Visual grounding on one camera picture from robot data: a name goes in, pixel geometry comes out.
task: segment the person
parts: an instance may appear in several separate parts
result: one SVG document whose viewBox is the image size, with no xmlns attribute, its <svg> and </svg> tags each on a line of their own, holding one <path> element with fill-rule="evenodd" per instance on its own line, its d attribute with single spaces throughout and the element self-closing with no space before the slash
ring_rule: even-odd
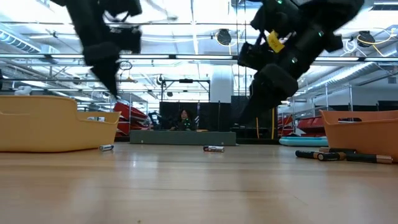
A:
<svg viewBox="0 0 398 224">
<path fill-rule="evenodd" d="M 181 110 L 179 115 L 177 126 L 172 127 L 171 130 L 194 131 L 197 129 L 195 122 L 192 121 L 192 114 L 189 112 L 189 110 Z"/>
</svg>

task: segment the yellow label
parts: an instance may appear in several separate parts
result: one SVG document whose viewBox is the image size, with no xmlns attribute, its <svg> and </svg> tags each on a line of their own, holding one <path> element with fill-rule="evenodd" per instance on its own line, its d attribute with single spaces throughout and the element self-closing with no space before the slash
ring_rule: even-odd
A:
<svg viewBox="0 0 398 224">
<path fill-rule="evenodd" d="M 285 47 L 285 45 L 279 42 L 278 33 L 275 31 L 272 31 L 268 35 L 267 40 L 268 45 L 274 50 L 275 53 L 279 53 Z"/>
</svg>

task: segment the wooden floor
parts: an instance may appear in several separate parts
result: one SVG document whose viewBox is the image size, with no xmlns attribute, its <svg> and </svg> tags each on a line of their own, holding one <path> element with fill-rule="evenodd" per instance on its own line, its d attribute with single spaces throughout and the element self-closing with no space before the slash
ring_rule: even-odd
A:
<svg viewBox="0 0 398 224">
<path fill-rule="evenodd" d="M 297 149 L 0 154 L 0 223 L 397 223 L 398 166 L 297 159 Z"/>
</svg>

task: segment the tan plastic bin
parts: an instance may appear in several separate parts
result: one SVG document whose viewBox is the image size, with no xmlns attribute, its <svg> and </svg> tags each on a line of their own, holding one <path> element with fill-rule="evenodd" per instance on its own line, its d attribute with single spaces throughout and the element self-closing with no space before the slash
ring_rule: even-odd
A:
<svg viewBox="0 0 398 224">
<path fill-rule="evenodd" d="M 392 156 L 398 162 L 398 111 L 320 111 L 329 147 L 356 149 L 359 153 Z M 340 118 L 360 118 L 339 123 Z"/>
<path fill-rule="evenodd" d="M 64 97 L 0 96 L 0 151 L 67 152 L 112 144 L 119 115 L 77 112 L 76 101 Z"/>
</svg>

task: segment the battery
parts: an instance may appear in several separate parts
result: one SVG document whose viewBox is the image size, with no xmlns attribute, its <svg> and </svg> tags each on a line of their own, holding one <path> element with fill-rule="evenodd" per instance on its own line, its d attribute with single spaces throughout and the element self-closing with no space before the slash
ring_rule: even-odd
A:
<svg viewBox="0 0 398 224">
<path fill-rule="evenodd" d="M 317 159 L 319 153 L 320 152 L 297 150 L 296 151 L 296 156 L 299 157 L 299 158 Z"/>
<path fill-rule="evenodd" d="M 343 152 L 321 152 L 318 154 L 319 161 L 342 161 L 346 159 Z"/>
<path fill-rule="evenodd" d="M 319 148 L 320 152 L 343 152 L 345 154 L 356 153 L 356 149 L 342 149 L 342 148 L 333 148 L 333 147 L 321 147 Z"/>
<path fill-rule="evenodd" d="M 391 156 L 382 156 L 375 154 L 347 154 L 347 161 L 372 162 L 380 164 L 392 164 L 394 162 Z"/>
<path fill-rule="evenodd" d="M 223 146 L 203 146 L 205 152 L 224 152 Z"/>
<path fill-rule="evenodd" d="M 104 152 L 104 151 L 112 150 L 113 147 L 114 147 L 113 145 L 102 145 L 98 149 Z"/>
</svg>

